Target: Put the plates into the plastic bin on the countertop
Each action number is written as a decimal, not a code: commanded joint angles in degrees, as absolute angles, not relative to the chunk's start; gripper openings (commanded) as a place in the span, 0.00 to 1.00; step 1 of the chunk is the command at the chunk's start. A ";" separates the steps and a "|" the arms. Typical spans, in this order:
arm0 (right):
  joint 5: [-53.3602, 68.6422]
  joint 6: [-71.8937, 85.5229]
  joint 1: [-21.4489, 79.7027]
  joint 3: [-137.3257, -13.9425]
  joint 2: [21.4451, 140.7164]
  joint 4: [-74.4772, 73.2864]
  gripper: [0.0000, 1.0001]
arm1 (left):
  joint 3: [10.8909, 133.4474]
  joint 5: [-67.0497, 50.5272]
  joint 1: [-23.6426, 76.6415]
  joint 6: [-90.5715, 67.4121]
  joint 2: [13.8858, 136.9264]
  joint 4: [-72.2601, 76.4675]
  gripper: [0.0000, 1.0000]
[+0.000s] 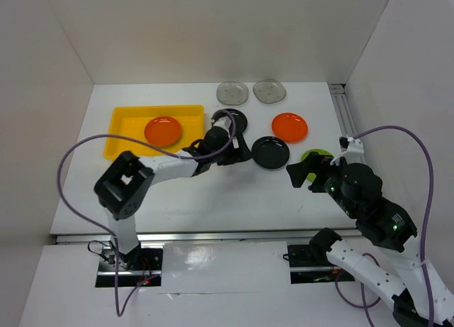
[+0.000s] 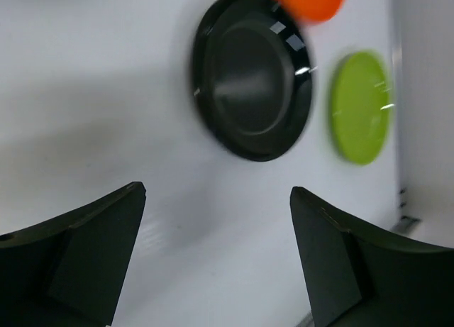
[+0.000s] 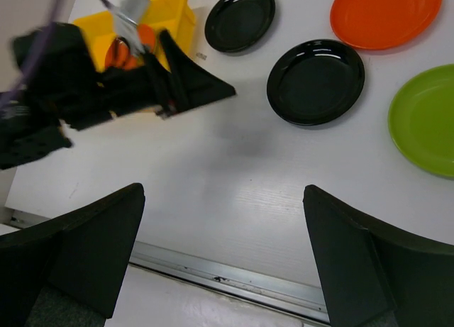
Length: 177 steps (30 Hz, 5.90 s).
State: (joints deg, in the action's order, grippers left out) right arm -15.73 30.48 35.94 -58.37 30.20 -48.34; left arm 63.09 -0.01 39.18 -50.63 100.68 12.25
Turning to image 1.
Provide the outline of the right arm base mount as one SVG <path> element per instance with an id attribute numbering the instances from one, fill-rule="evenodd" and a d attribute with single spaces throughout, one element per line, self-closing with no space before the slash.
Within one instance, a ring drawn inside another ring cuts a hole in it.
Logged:
<path id="1" fill-rule="evenodd" d="M 309 244 L 288 245 L 282 256 L 289 265 L 292 284 L 315 284 L 335 282 L 353 282 L 354 277 L 327 260 L 317 259 Z"/>

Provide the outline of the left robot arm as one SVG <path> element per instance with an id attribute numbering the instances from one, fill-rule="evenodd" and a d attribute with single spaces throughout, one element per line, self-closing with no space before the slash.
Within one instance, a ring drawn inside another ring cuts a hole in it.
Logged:
<path id="1" fill-rule="evenodd" d="M 177 158 L 167 155 L 138 157 L 131 151 L 121 153 L 94 186 L 99 203 L 107 210 L 108 227 L 117 236 L 111 240 L 116 250 L 114 260 L 125 270 L 133 269 L 143 257 L 135 227 L 134 214 L 143 203 L 149 188 L 176 178 L 195 177 L 218 166 L 245 162 L 251 152 L 244 140 L 243 125 L 236 129 L 233 141 L 220 154 L 203 160 L 222 148 L 230 138 L 226 128 L 212 126 L 204 138 L 180 150 Z"/>

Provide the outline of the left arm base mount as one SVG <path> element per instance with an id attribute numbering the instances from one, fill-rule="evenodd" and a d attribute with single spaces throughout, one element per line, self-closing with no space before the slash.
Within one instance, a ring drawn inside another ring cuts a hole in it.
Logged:
<path id="1" fill-rule="evenodd" d="M 114 288 L 116 255 L 111 244 L 100 240 L 88 243 L 87 250 L 99 257 L 96 274 L 96 288 Z M 118 287 L 160 287 L 163 247 L 142 246 L 128 257 L 120 259 L 118 266 Z"/>

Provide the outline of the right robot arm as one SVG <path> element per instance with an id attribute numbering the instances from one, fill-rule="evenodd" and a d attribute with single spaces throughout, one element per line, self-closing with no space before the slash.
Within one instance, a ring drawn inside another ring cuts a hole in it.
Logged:
<path id="1" fill-rule="evenodd" d="M 309 241 L 313 262 L 337 265 L 372 290 L 400 326 L 451 326 L 453 293 L 429 260 L 422 260 L 421 236 L 410 215 L 382 195 L 382 180 L 361 163 L 317 152 L 287 165 L 292 185 L 300 188 L 308 174 L 313 193 L 329 195 L 355 222 L 361 235 L 377 247 L 397 271 L 392 275 L 355 252 L 334 230 L 324 228 Z"/>

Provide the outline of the orange plate front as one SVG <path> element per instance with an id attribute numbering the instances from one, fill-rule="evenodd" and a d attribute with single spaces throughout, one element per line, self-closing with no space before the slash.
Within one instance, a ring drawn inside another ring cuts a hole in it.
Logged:
<path id="1" fill-rule="evenodd" d="M 166 147 L 182 136 L 182 126 L 176 118 L 160 116 L 150 120 L 144 128 L 145 139 L 151 145 Z"/>

